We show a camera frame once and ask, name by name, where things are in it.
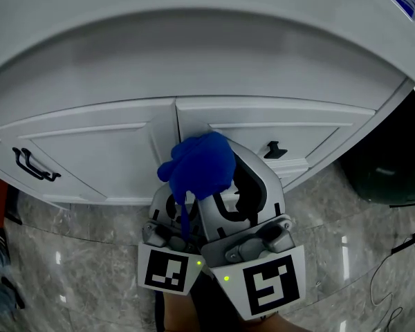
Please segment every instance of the black drawer handle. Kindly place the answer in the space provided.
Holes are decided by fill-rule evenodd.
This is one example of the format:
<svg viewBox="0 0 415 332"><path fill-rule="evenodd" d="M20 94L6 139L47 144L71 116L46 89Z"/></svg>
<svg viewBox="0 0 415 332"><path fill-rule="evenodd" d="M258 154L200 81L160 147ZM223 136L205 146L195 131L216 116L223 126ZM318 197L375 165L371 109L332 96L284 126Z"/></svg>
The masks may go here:
<svg viewBox="0 0 415 332"><path fill-rule="evenodd" d="M264 156L264 158L281 158L286 152L286 149L278 149L278 142L271 141L269 144L269 152Z"/></svg>
<svg viewBox="0 0 415 332"><path fill-rule="evenodd" d="M43 176L39 176L38 174L35 174L34 172L32 172L30 169L24 167L24 165L22 163L20 163L20 154L21 151L18 150L16 147L13 147L12 150L15 152L15 162L17 163L17 165L24 170L25 172L29 173L32 177L35 177L37 180L44 180Z"/></svg>
<svg viewBox="0 0 415 332"><path fill-rule="evenodd" d="M25 172L29 173L31 176L34 176L36 179L39 180L47 180L49 182L54 182L57 177L61 177L62 175L53 173L52 177L50 177L49 172L42 172L30 163L30 156L31 152L28 149L21 149L18 150L16 147L13 147L12 150L15 152L15 162L18 164L20 168L22 168ZM25 157L26 167L20 163L20 153L23 153Z"/></svg>

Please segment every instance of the blue cloth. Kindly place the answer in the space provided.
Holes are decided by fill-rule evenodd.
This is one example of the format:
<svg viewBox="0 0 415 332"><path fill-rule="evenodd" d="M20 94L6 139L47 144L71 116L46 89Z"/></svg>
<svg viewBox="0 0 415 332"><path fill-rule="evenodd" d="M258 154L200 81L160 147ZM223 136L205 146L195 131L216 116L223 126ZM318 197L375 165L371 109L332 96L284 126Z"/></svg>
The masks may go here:
<svg viewBox="0 0 415 332"><path fill-rule="evenodd" d="M190 225L186 192L203 200L228 189L234 176L235 157L228 140L216 132L186 139L172 149L171 156L172 160L163 163L157 174L160 180L169 182L175 201L182 206L181 232L187 240Z"/></svg>

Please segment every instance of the marble floor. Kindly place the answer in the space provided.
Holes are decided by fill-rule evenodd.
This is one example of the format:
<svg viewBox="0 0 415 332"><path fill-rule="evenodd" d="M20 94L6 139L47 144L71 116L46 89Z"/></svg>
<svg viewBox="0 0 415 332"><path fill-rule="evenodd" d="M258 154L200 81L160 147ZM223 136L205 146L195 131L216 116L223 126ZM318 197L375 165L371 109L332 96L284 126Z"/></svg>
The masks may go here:
<svg viewBox="0 0 415 332"><path fill-rule="evenodd" d="M363 201L337 165L285 200L294 241L306 251L307 295L280 314L316 332L374 330L389 298L373 306L370 281L390 249L415 232L415 207ZM21 193L18 210L24 224L6 221L12 262L0 275L16 283L27 308L1 314L0 331L154 331L154 295L136 281L147 207L72 205L66 211ZM415 317L415 246L379 270L373 294L378 301L388 292L392 309L404 308L391 331L402 331Z"/></svg>

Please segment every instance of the cabinet drawer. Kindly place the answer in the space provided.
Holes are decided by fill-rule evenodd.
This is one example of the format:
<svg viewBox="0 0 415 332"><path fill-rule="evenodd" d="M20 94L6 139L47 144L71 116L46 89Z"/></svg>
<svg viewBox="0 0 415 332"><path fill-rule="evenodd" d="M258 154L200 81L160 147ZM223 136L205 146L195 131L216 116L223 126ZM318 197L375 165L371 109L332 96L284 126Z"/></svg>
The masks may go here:
<svg viewBox="0 0 415 332"><path fill-rule="evenodd" d="M305 159L310 166L357 131L374 111L327 102L265 97L190 97L176 101L182 140L218 131L267 163ZM287 152L266 159L268 144Z"/></svg>
<svg viewBox="0 0 415 332"><path fill-rule="evenodd" d="M0 134L0 136L2 136L0 137L0 174L13 178L21 184L20 187L28 188L40 194L47 201L86 203L101 200L102 196L99 193L72 176L34 145L8 138L3 134ZM50 176L53 173L58 173L60 176L53 182L37 178L37 173L28 168L23 154L20 154L18 159L21 167L18 166L13 148L19 151L27 149L30 152L29 164L36 170L48 172Z"/></svg>
<svg viewBox="0 0 415 332"><path fill-rule="evenodd" d="M283 187L300 177L309 169L306 159L270 161L268 166L276 173Z"/></svg>
<svg viewBox="0 0 415 332"><path fill-rule="evenodd" d="M157 169L178 142L174 98L67 109L1 131L46 154L107 204L150 203L163 185Z"/></svg>

